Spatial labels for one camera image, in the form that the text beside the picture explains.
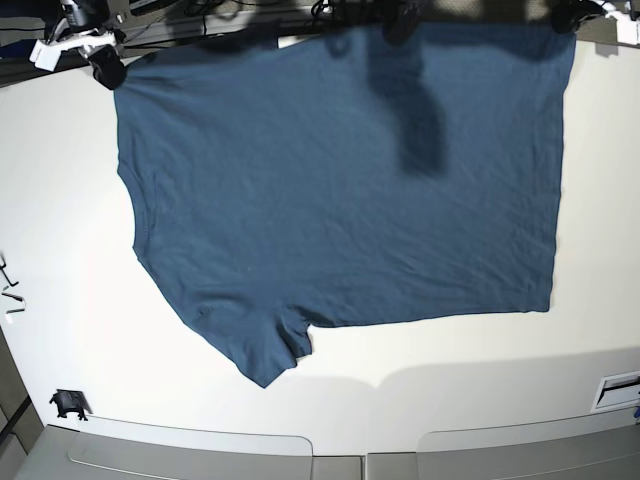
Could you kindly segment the grey chair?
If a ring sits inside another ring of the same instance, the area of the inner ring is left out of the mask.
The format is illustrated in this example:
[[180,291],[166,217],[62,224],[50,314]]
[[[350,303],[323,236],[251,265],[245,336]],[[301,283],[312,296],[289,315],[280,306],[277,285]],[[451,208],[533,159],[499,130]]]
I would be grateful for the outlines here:
[[356,456],[199,450],[48,426],[17,479],[361,479]]
[[366,479],[637,479],[630,409],[425,434],[414,452],[366,456]]

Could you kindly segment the white label plate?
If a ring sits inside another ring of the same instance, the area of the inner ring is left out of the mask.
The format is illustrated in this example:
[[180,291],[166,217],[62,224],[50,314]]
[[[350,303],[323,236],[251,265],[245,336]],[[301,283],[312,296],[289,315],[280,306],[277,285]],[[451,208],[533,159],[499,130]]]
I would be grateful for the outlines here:
[[591,412],[599,413],[639,404],[639,372],[605,376],[596,390]]

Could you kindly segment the blue T-shirt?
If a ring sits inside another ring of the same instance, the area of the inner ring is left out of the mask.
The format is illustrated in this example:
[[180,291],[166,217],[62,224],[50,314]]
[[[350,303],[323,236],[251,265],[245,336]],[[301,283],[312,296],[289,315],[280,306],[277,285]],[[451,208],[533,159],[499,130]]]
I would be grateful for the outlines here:
[[146,55],[113,96],[137,259],[261,387],[310,327],[545,312],[575,49],[436,24]]

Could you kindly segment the grey chair left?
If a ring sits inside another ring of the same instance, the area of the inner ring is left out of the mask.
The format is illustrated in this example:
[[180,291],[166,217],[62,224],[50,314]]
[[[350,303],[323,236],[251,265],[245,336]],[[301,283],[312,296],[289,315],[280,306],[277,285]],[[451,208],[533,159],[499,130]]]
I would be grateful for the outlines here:
[[199,450],[48,426],[17,479],[361,479],[356,456]]

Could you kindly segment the black clamp bracket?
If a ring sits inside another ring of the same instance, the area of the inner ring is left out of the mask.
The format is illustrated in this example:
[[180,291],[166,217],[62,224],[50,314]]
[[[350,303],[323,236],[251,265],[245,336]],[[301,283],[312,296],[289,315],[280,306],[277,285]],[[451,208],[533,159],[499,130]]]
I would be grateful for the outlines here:
[[80,421],[87,421],[87,415],[92,410],[82,391],[58,389],[49,400],[57,410],[58,418],[67,418],[69,414],[76,414]]

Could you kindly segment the metal hex keys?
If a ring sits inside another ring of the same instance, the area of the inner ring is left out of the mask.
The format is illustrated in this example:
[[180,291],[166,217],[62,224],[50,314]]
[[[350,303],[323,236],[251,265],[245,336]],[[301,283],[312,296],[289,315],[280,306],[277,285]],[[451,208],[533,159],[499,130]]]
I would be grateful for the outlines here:
[[15,322],[17,315],[26,312],[26,299],[16,290],[19,285],[20,282],[9,274],[8,262],[4,254],[1,254],[1,299],[8,302],[4,308],[4,317],[9,325]]

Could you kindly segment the grey chair right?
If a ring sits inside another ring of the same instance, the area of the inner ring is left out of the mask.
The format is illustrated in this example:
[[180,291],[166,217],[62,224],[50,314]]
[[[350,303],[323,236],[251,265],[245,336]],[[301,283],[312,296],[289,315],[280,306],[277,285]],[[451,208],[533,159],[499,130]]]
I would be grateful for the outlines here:
[[414,452],[366,456],[366,479],[637,479],[630,409],[425,434]]

